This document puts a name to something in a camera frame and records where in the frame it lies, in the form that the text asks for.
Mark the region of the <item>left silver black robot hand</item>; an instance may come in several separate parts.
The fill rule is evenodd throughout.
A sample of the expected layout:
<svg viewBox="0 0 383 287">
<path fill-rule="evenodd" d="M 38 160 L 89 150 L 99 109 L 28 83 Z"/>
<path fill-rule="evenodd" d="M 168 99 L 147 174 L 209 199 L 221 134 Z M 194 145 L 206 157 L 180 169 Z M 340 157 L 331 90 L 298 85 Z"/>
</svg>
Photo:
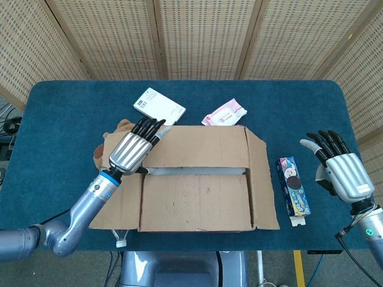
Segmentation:
<svg viewBox="0 0 383 287">
<path fill-rule="evenodd" d="M 171 127 L 165 126 L 165 122 L 165 119 L 150 119 L 147 116 L 141 118 L 113 149 L 109 156 L 110 168 L 107 174 L 115 179 L 134 173 L 149 175 L 151 170 L 143 167 L 142 163 L 153 147 L 170 131 Z"/>
</svg>

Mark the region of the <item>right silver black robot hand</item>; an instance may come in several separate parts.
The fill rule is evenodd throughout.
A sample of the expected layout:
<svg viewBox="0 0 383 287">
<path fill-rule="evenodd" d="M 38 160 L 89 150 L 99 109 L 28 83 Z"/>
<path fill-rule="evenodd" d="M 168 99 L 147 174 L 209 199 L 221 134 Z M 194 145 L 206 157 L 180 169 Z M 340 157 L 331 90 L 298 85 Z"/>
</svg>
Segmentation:
<svg viewBox="0 0 383 287">
<path fill-rule="evenodd" d="M 312 151 L 320 162 L 316 183 L 345 203 L 366 205 L 375 187 L 360 158 L 342 136 L 333 130 L 306 135 L 309 139 L 301 139 L 300 144 Z"/>
</svg>

